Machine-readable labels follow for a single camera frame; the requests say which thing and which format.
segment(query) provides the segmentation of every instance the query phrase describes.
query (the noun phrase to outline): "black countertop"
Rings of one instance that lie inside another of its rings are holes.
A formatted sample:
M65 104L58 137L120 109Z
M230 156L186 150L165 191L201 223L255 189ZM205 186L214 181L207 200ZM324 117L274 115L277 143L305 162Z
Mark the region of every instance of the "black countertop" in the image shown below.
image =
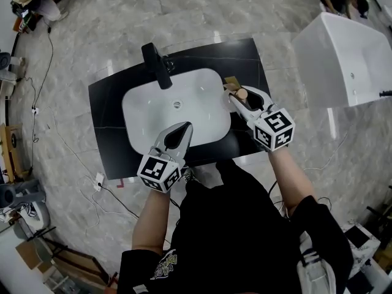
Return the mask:
M215 43L168 56L174 63L170 75L208 68L216 71L222 82L235 76L243 86L270 93L260 57L253 39ZM144 63L118 72L89 86L92 121L97 144L108 179L136 176L142 155L130 145L123 116L122 101L128 90L156 81ZM190 147L185 160L188 166L236 158L260 151L252 132L236 113L227 135L214 143Z

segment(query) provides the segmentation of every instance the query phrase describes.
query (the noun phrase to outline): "black t-shirt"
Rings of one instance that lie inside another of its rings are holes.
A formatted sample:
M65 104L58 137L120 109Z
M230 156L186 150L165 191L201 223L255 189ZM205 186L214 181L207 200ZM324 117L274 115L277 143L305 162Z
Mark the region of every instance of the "black t-shirt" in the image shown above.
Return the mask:
M162 257L143 250L122 254L119 294L301 293L296 265L303 231L332 266L337 292L343 293L352 253L325 205L307 197L289 221L265 194L227 198L217 191L211 200L188 196L168 252Z

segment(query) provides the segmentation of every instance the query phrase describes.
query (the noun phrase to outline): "white power adapter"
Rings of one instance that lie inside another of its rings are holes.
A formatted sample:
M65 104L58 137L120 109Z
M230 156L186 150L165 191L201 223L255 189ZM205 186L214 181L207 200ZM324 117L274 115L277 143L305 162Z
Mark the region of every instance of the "white power adapter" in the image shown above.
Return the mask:
M103 185L104 179L105 179L105 177L104 177L103 174L97 173L96 181L95 181L95 184L96 184L96 185L94 185L94 188L96 189L97 192L100 191L100 187L101 187L101 185Z

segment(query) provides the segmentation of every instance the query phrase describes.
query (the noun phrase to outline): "gray marble floor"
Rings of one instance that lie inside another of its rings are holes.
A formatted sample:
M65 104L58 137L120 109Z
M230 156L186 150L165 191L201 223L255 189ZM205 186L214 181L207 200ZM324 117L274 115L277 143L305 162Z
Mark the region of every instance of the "gray marble floor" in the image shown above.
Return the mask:
M148 42L171 53L253 37L273 100L296 121L290 146L293 156L303 168L322 168L329 162L322 170L306 173L317 194L330 198L336 219L361 219L366 205L377 206L387 198L392 177L392 100L333 110L307 107L291 41L319 13L318 0L63 0L60 5L69 16L55 23L50 35L55 51L37 101L39 141L33 155L34 91L29 82L15 89L10 123L23 123L25 163L29 166L34 160L34 175L47 193L58 238L97 257L109 272L119 270L121 252L130 248L135 219L108 192L95 192L86 177L104 172L88 85L141 62L140 47ZM27 58L27 76L37 89L50 53L42 21L34 32L20 37L16 55ZM236 161L266 188L274 182L265 153ZM221 182L214 165L200 167L197 175L210 187ZM124 182L121 189L116 187L119 180L105 185L138 214L148 190L137 179ZM173 189L172 198L178 203L185 195L183 185L180 181ZM278 187L272 196L279 196ZM91 203L91 197L100 207ZM171 205L168 240L178 216Z

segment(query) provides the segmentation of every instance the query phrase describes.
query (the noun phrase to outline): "white sink basin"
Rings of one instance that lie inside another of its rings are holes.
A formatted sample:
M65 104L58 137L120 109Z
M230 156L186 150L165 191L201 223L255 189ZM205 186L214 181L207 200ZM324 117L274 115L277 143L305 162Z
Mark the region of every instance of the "white sink basin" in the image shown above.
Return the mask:
M165 90L157 81L132 88L122 99L129 141L140 154L148 154L159 133L180 122L189 121L194 127L191 146L218 141L230 128L218 73L200 69L175 75L171 81Z
M323 12L293 46L310 107L364 104L392 90L392 50L375 29Z

